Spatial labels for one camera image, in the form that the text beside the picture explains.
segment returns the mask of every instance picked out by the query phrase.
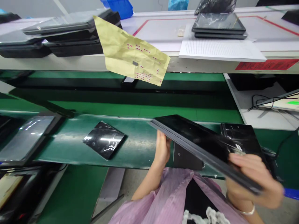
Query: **lined paper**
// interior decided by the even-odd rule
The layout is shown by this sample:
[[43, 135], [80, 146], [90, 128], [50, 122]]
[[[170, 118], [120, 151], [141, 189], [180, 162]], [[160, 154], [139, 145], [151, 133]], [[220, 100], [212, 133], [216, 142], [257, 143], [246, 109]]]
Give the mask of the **lined paper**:
[[266, 58], [250, 40], [196, 38], [187, 25], [179, 58], [264, 62]]

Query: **blue container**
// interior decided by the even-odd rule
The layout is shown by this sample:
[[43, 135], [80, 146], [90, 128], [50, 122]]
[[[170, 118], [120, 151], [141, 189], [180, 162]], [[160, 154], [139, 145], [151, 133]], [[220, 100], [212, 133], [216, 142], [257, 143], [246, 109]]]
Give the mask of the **blue container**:
[[129, 0], [101, 0], [106, 8], [118, 12], [121, 19], [130, 18], [133, 15], [133, 7]]

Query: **person's left hand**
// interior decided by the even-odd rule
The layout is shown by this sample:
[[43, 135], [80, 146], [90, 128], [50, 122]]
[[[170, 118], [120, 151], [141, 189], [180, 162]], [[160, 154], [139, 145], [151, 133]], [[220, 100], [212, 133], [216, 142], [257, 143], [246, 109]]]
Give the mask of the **person's left hand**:
[[153, 164], [163, 168], [166, 166], [170, 158], [170, 142], [171, 139], [167, 139], [164, 133], [157, 130], [156, 153]]

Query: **pink shirt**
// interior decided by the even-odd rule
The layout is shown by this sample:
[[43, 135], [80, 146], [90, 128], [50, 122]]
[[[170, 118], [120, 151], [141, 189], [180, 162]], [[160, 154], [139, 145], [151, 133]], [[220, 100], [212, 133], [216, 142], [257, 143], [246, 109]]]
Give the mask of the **pink shirt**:
[[164, 169], [160, 188], [138, 201], [125, 202], [109, 224], [181, 224], [186, 188], [192, 178], [231, 224], [248, 224], [227, 202], [214, 181], [189, 169], [174, 168]]

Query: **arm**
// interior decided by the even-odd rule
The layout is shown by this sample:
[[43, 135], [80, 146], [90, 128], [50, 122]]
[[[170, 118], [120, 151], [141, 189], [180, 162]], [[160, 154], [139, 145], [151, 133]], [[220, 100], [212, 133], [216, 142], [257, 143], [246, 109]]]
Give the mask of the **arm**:
[[[263, 187], [262, 194], [256, 196], [227, 178], [227, 196], [236, 209], [243, 212], [251, 212], [253, 204], [259, 204], [270, 209], [279, 207], [283, 199], [283, 187], [272, 178], [260, 157], [256, 155], [240, 156], [231, 153], [229, 160], [239, 166], [242, 173]], [[250, 216], [243, 216], [250, 224], [264, 224], [256, 211]]]
[[170, 157], [170, 139], [166, 139], [166, 135], [157, 131], [157, 143], [155, 159], [146, 174], [144, 180], [135, 191], [132, 201], [142, 199], [151, 191], [158, 189], [163, 169]]

